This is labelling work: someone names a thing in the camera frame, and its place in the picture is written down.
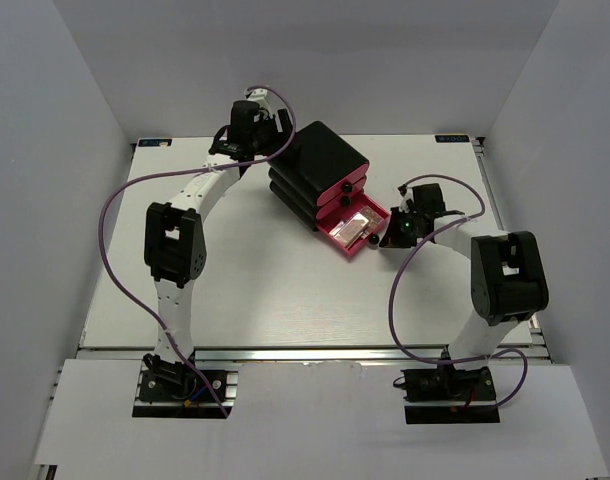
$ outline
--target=white table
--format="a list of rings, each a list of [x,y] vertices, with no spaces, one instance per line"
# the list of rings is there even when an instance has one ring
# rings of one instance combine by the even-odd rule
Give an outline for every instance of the white table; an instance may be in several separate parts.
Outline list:
[[[607,475],[569,367],[531,367],[488,425],[405,425],[400,366],[247,364],[227,420],[132,418],[138,360],[68,360],[35,462],[56,480]],[[492,366],[499,395],[521,367]]]
[[[367,195],[389,209],[400,203],[396,187],[409,178],[442,173],[458,177],[489,198],[472,145],[437,144],[432,135],[347,136],[371,162]],[[169,147],[137,148],[130,179],[200,166],[211,139],[178,138]],[[207,265],[193,298],[192,335],[197,347],[390,346],[387,298],[407,251],[366,248],[348,262],[321,234],[312,234],[268,188],[266,165],[249,169],[205,222]],[[145,212],[164,203],[188,177],[153,180],[123,197],[109,257],[116,274],[155,308],[143,261]],[[476,211],[465,189],[439,181],[447,207]],[[481,222],[495,226],[488,213]],[[472,309],[469,262],[428,245],[414,259],[396,300],[399,336],[410,345],[444,345]],[[156,324],[101,275],[82,339],[86,348],[149,348]],[[527,324],[507,344],[530,344]]]

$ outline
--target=gray wall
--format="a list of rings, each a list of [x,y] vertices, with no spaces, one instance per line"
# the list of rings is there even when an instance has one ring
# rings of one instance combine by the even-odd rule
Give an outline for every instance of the gray wall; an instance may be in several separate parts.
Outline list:
[[[541,325],[610,469],[610,1],[561,1],[487,153],[506,223],[537,235],[551,289]]]
[[[269,83],[339,133],[485,134],[557,0],[55,0],[131,140]]]
[[[49,0],[0,0],[0,479],[24,479],[129,146]]]

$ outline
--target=blue wire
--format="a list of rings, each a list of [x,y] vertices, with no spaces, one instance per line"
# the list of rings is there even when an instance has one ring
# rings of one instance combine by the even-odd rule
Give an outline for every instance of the blue wire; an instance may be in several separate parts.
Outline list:
[[[193,402],[194,400],[196,400],[198,397],[200,397],[201,393],[203,393],[205,390],[207,390],[207,387],[201,388],[198,392],[196,392],[194,395],[189,397],[189,401]]]

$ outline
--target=white wall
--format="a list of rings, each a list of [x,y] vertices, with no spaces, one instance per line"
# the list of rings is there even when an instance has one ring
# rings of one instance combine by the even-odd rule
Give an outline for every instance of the white wall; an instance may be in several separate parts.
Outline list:
[[[129,145],[49,0],[0,0],[0,480],[24,479]]]
[[[483,135],[557,0],[55,3],[134,140],[213,135],[259,82],[302,125]]]
[[[547,343],[610,469],[610,1],[560,2],[487,142],[506,223],[539,241]]]

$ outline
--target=wall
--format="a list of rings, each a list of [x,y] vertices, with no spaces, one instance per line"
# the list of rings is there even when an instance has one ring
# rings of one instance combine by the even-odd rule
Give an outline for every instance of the wall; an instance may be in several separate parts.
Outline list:
[[[541,325],[610,469],[610,1],[560,2],[487,147],[506,223],[538,238],[551,297]]]
[[[485,134],[557,0],[55,0],[130,140],[213,135],[270,83],[301,125]]]
[[[51,1],[0,0],[0,479],[27,476],[129,145]]]

